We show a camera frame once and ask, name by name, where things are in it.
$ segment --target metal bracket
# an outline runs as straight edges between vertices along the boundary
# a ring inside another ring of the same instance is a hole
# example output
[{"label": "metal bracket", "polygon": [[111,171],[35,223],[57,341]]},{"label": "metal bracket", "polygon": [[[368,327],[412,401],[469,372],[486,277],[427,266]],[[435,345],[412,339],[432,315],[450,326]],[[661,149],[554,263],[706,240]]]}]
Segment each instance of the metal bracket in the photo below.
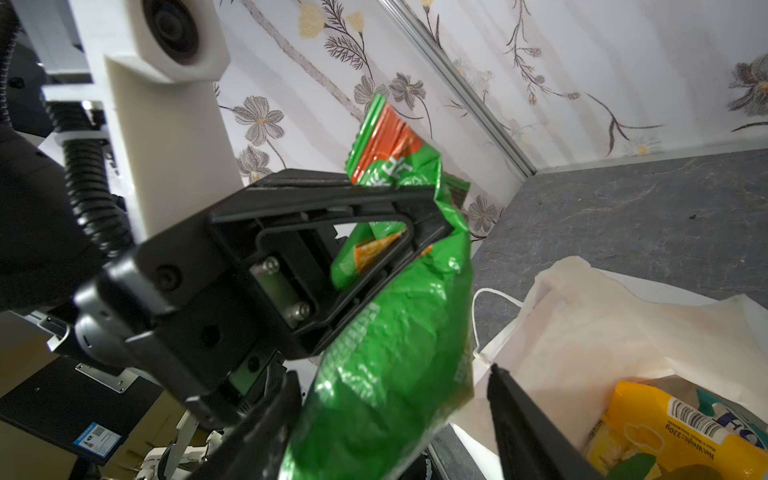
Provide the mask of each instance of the metal bracket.
[{"label": "metal bracket", "polygon": [[85,365],[84,363],[79,363],[75,369],[83,375],[91,377],[93,380],[96,380],[103,386],[109,387],[117,393],[123,393],[128,390],[128,387],[131,386],[137,378],[139,378],[138,375],[128,369],[123,370],[123,372],[118,376],[112,376],[108,373],[104,373],[101,370],[95,369],[92,366]]}]

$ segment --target yellow food package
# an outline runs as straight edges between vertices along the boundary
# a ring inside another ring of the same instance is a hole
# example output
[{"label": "yellow food package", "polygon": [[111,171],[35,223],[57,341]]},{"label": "yellow food package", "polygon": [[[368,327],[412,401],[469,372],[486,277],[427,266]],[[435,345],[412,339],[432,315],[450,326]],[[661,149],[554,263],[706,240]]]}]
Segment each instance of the yellow food package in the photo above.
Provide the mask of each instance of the yellow food package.
[{"label": "yellow food package", "polygon": [[652,386],[619,382],[590,437],[610,480],[768,480],[768,452]]}]

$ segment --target bolt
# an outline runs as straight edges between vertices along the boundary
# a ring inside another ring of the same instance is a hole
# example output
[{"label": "bolt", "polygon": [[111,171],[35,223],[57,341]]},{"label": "bolt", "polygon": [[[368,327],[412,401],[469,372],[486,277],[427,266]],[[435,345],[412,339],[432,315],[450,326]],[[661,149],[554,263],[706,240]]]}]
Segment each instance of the bolt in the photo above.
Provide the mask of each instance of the bolt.
[{"label": "bolt", "polygon": [[250,274],[258,277],[262,275],[273,275],[280,271],[280,262],[275,257],[267,257],[262,263],[255,263],[248,269]]},{"label": "bolt", "polygon": [[181,271],[175,265],[160,265],[154,271],[154,284],[164,292],[172,292],[181,285]]},{"label": "bolt", "polygon": [[289,308],[288,316],[291,319],[300,322],[301,320],[306,320],[311,312],[312,309],[307,302],[296,302]]},{"label": "bolt", "polygon": [[252,356],[248,359],[248,371],[251,373],[256,373],[259,371],[259,368],[261,368],[261,362],[259,361],[259,357]]}]

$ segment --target cable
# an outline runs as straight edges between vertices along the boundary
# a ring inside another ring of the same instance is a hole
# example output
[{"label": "cable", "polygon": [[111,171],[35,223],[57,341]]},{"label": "cable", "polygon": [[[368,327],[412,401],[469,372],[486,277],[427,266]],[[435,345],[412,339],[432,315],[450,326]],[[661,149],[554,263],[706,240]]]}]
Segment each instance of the cable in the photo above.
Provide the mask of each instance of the cable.
[{"label": "cable", "polygon": [[515,305],[519,306],[520,308],[523,307],[523,302],[521,302],[520,300],[514,298],[513,296],[509,296],[509,295],[507,295],[504,292],[500,292],[500,291],[492,289],[492,288],[481,288],[478,291],[476,291],[475,295],[472,297],[472,307],[471,307],[471,311],[472,311],[472,332],[475,334],[475,349],[472,350],[472,355],[475,358],[480,358],[480,360],[483,360],[485,363],[487,363],[490,366],[490,362],[488,362],[488,360],[485,357],[483,357],[482,353],[479,352],[479,350],[480,350],[480,340],[478,339],[477,323],[475,323],[475,301],[478,299],[478,295],[480,295],[481,293],[484,293],[484,292],[495,293],[496,295],[502,296],[502,297],[506,298],[507,300],[509,300],[510,302],[514,303]]},{"label": "cable", "polygon": [[21,28],[8,0],[0,0],[0,122],[9,127],[11,115],[8,113],[8,102],[5,100],[5,88],[8,83],[8,67],[16,46],[16,35]]},{"label": "cable", "polygon": [[[76,102],[49,102],[46,110],[57,132],[93,131],[83,107]],[[78,224],[109,257],[133,245],[125,212],[109,191],[102,140],[72,139],[63,144],[67,192]]]}]

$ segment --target sticker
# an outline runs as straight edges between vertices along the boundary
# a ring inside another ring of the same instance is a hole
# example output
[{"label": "sticker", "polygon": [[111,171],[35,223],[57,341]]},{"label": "sticker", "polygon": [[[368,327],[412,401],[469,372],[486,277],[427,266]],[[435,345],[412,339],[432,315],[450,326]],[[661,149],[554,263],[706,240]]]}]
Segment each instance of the sticker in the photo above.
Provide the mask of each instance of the sticker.
[{"label": "sticker", "polygon": [[730,434],[719,423],[674,397],[670,398],[669,405],[667,406],[667,415],[685,422],[686,425],[710,440],[714,440],[718,445],[722,445],[723,440]]},{"label": "sticker", "polygon": [[89,452],[93,452],[100,457],[106,457],[122,437],[111,430],[107,430],[97,423],[91,423],[91,426],[82,432],[73,443]]}]

